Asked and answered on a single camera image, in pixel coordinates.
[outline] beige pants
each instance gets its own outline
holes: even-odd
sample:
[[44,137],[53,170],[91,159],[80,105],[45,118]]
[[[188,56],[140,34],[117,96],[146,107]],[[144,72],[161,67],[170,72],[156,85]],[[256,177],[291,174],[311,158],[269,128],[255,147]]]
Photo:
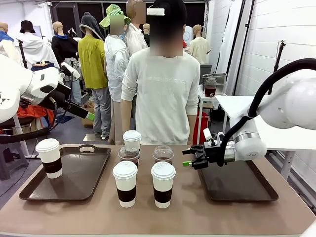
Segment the beige pants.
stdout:
[[110,144],[123,145],[122,118],[120,115],[120,102],[111,100],[111,129],[108,142]]

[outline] brown table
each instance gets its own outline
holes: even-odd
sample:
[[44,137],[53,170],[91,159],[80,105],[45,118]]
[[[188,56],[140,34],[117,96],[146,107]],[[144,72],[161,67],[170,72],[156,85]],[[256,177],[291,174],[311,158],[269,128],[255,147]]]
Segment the brown table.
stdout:
[[110,159],[96,192],[84,202],[29,202],[18,195],[41,167],[0,210],[0,234],[32,235],[232,235],[298,236],[315,220],[305,203],[265,158],[254,161],[279,195],[271,203],[219,203],[207,201],[198,173],[182,162],[187,146],[173,146],[174,180],[171,206],[155,206],[150,168],[155,146],[141,147],[136,204],[119,205],[112,169],[120,146]]

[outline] green bucket hat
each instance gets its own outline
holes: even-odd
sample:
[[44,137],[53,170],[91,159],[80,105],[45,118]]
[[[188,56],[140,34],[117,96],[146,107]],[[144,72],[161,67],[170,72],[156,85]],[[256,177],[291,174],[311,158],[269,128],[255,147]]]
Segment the green bucket hat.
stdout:
[[[108,6],[107,10],[107,16],[99,23],[99,25],[103,28],[106,29],[110,25],[110,16],[119,16],[123,15],[123,11],[120,9],[118,5],[111,4]],[[131,19],[129,19],[127,16],[124,16],[124,24],[129,25],[131,23]]]

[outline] small white table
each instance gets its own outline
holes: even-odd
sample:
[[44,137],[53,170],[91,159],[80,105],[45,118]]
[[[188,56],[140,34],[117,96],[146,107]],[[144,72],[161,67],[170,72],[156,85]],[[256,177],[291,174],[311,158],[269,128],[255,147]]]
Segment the small white table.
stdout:
[[[253,96],[216,96],[217,101],[225,111],[223,132],[225,133],[227,116],[232,117],[251,104]],[[286,180],[291,170],[295,152],[299,150],[316,150],[314,140],[308,139],[316,137],[316,131],[307,130],[300,127],[289,129],[279,129],[272,127],[263,121],[261,116],[254,118],[260,138],[267,146],[268,150],[287,151],[283,163],[281,175]]]
[[198,98],[200,100],[199,114],[198,114],[198,129],[197,129],[197,143],[199,144],[200,134],[201,134],[201,123],[202,123],[202,111],[204,102],[217,102],[216,97],[205,96],[201,88],[198,89]]

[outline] clear plastic cup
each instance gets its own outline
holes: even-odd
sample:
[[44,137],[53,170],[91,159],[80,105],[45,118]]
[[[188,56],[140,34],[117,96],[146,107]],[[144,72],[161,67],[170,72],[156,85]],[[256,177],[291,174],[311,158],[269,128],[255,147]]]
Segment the clear plastic cup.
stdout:
[[132,207],[136,201],[137,166],[131,161],[122,161],[113,168],[119,204]]
[[153,152],[155,163],[165,161],[172,164],[173,157],[173,150],[169,146],[158,146]]
[[120,161],[131,161],[136,166],[138,166],[139,156],[139,149],[129,146],[121,147],[120,151],[118,152],[118,157]]
[[58,178],[63,174],[59,142],[49,138],[40,141],[35,150],[39,153],[40,160],[49,179]]
[[158,208],[167,208],[171,204],[173,178],[176,170],[165,161],[155,163],[152,167],[155,204]]
[[134,147],[136,149],[140,149],[140,140],[142,135],[135,130],[130,130],[124,133],[123,140],[124,144],[129,147]]

